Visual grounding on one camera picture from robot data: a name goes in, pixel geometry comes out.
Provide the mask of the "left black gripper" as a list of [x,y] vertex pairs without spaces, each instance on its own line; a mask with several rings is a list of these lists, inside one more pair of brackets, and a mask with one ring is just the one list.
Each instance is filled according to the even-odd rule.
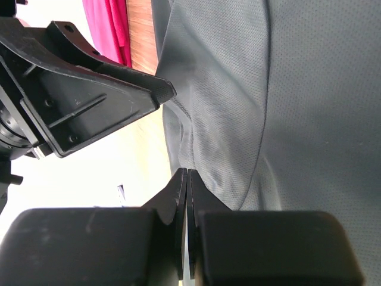
[[[16,14],[27,3],[1,1],[3,185],[22,183],[11,162],[32,149],[66,157],[176,96],[169,81],[99,54],[71,22],[24,27]],[[59,74],[60,59],[106,76]]]

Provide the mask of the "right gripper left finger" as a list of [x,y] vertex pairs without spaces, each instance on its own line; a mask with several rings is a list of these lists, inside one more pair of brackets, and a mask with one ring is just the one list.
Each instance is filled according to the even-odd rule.
[[1,243],[2,285],[177,285],[186,169],[141,207],[29,209]]

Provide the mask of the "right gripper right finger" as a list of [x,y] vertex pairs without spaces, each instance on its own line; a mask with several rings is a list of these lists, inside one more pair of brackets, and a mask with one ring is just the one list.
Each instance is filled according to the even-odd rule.
[[318,211],[233,211],[188,171],[190,278],[196,285],[363,285],[345,230]]

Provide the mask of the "grey t shirt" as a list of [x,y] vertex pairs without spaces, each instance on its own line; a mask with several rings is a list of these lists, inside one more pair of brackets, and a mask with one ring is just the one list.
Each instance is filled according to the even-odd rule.
[[322,210],[380,284],[380,2],[153,1],[172,170],[233,210]]

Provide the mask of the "folded pink t shirt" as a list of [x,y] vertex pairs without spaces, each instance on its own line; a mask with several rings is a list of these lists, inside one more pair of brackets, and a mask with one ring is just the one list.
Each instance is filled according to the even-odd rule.
[[83,0],[95,48],[110,60],[131,67],[126,1]]

